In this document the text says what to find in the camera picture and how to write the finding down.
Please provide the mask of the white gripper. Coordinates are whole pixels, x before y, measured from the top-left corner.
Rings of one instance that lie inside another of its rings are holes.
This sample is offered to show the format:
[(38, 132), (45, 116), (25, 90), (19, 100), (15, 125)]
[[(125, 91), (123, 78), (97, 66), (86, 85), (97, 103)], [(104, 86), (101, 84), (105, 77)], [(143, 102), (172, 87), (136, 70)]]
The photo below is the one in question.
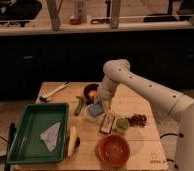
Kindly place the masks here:
[(110, 100), (114, 97), (118, 85), (118, 82), (113, 81), (108, 77), (104, 77), (98, 87), (98, 91), (94, 90), (94, 104), (98, 103), (99, 99), (104, 100), (102, 105), (105, 113), (111, 108)]

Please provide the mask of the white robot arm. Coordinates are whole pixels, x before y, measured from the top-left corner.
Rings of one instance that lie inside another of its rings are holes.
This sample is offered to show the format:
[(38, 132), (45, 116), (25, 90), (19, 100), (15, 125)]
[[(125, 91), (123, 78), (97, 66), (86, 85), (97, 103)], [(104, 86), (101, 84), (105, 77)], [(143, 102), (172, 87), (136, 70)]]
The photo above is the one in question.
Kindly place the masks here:
[(118, 85), (123, 84), (156, 104), (179, 122), (174, 171), (194, 171), (194, 98), (132, 73), (126, 59), (107, 61), (103, 72), (95, 102), (101, 101), (107, 112)]

